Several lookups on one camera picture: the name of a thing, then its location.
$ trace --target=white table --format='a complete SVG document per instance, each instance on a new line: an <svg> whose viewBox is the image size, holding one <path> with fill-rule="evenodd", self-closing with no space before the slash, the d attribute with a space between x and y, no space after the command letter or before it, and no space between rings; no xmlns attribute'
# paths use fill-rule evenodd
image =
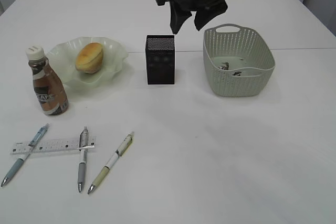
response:
<svg viewBox="0 0 336 224"><path fill-rule="evenodd" d="M336 38L298 0L227 2L226 14L205 28L225 23L251 27L271 49L336 48ZM168 3L158 7L155 0L17 0L2 15L0 41L15 41L22 52L32 42L49 50L78 36L105 36L128 52L143 52L146 35L171 34L169 22ZM177 35L177 51L202 50L204 29L197 32L193 22L190 18Z"/></svg>
<svg viewBox="0 0 336 224"><path fill-rule="evenodd" d="M46 122L45 139L84 125L97 136L85 191L135 138L90 196L77 192L79 154L32 156L0 190L2 223L335 223L336 49L273 54L274 74L251 98L215 96L201 52L176 54L174 86L148 86L144 53L130 54L111 83L66 89L69 111L55 117L41 113L24 56L5 58L15 69L0 72L1 176L13 142Z"/></svg>

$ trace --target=bun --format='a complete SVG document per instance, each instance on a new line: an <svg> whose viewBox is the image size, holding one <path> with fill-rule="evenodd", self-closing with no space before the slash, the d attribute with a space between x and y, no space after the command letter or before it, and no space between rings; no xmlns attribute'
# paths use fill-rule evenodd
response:
<svg viewBox="0 0 336 224"><path fill-rule="evenodd" d="M96 73L103 63L103 46L100 43L87 44L76 58L76 69L84 73Z"/></svg>

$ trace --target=ruler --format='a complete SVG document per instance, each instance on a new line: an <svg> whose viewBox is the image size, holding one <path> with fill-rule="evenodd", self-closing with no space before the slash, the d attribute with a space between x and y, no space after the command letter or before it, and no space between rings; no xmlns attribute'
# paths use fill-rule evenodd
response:
<svg viewBox="0 0 336 224"><path fill-rule="evenodd" d="M26 153L44 153L44 152L63 152L82 149L91 149L95 147L96 137L89 138L88 146L79 147L79 138L64 138L54 140L41 140L36 147L30 151L28 146L30 142L15 143L12 147L11 154L26 154Z"/></svg>

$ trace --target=bottle cap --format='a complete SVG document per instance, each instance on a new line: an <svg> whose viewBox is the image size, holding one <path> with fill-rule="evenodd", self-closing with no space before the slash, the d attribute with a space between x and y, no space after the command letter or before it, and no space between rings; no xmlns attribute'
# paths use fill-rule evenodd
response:
<svg viewBox="0 0 336 224"><path fill-rule="evenodd" d="M40 60L45 56L43 48L36 45L29 47L26 50L26 55L28 60Z"/></svg>

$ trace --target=gray basket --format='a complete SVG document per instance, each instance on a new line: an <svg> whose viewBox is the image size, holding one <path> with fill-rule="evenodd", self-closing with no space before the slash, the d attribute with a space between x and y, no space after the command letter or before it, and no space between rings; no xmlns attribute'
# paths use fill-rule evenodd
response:
<svg viewBox="0 0 336 224"><path fill-rule="evenodd" d="M217 32L221 27L239 31ZM223 97L259 94L275 68L273 55L259 33L233 24L204 31L203 60L211 89Z"/></svg>

